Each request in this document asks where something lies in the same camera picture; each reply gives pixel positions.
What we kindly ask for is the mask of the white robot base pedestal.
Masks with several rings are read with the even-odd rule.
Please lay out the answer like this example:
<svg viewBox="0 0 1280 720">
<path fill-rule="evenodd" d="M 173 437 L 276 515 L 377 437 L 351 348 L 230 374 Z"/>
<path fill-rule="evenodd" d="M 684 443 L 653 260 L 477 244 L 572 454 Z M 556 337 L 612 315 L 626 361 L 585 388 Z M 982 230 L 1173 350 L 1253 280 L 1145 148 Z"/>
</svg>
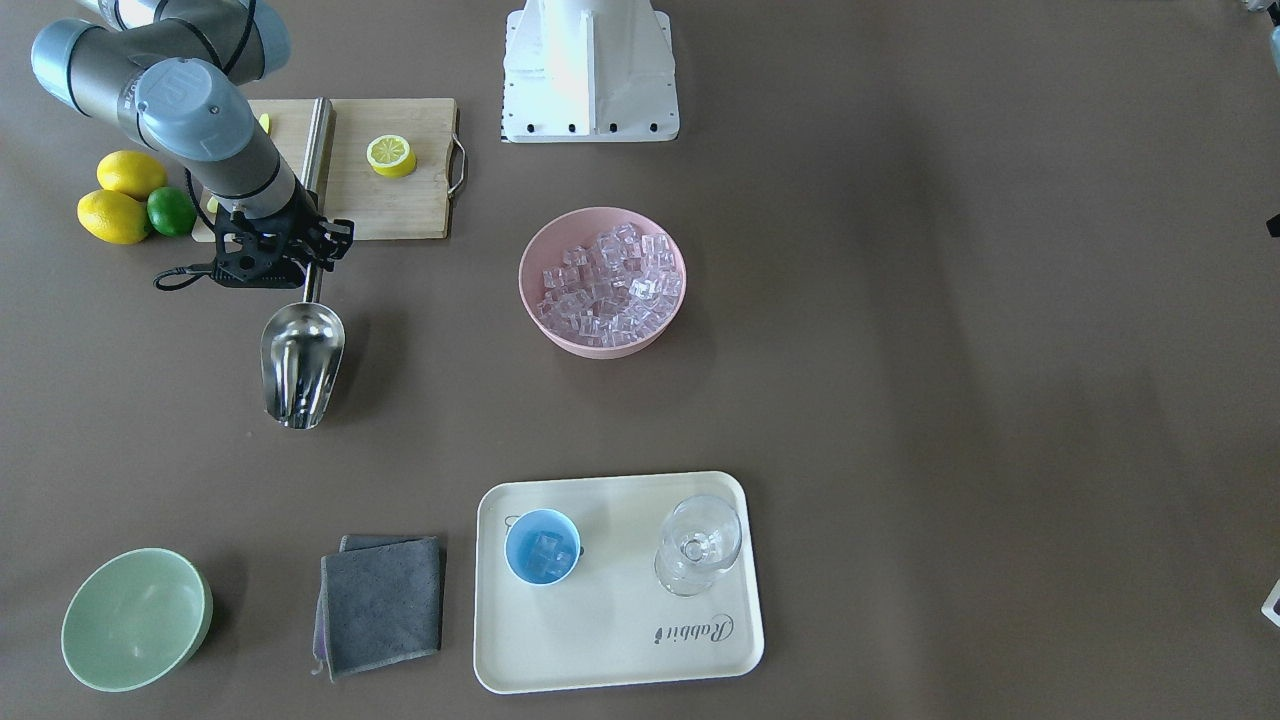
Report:
<svg viewBox="0 0 1280 720">
<path fill-rule="evenodd" d="M 671 19 L 649 1 L 527 1 L 504 23 L 500 140 L 678 137 Z"/>
</svg>

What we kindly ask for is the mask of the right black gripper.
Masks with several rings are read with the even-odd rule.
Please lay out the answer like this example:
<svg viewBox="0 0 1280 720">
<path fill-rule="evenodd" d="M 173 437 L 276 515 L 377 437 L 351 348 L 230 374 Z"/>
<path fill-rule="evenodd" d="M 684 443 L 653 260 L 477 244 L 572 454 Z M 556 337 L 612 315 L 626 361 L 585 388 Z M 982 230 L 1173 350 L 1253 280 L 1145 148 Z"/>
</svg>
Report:
<svg viewBox="0 0 1280 720">
<path fill-rule="evenodd" d="M 214 232 L 210 275 L 233 290 L 297 290 L 312 264 L 333 272 L 355 242 L 355 223 L 321 217 L 310 190 L 294 191 L 284 209 L 265 218 L 219 208 Z"/>
</svg>

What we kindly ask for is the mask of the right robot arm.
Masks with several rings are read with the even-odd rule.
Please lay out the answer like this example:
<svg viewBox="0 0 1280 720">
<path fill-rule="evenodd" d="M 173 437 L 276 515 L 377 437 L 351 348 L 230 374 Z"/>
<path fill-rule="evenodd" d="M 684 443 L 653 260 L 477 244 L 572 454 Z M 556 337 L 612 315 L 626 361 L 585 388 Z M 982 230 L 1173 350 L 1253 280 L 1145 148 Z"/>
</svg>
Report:
<svg viewBox="0 0 1280 720">
<path fill-rule="evenodd" d="M 35 78 L 84 117 L 183 165 L 218 201 L 215 256 L 186 268 L 229 288 L 315 290 L 355 240 L 326 219 L 260 126 L 243 85 L 279 70 L 291 36 L 265 1 L 99 1 L 31 49 Z"/>
</svg>

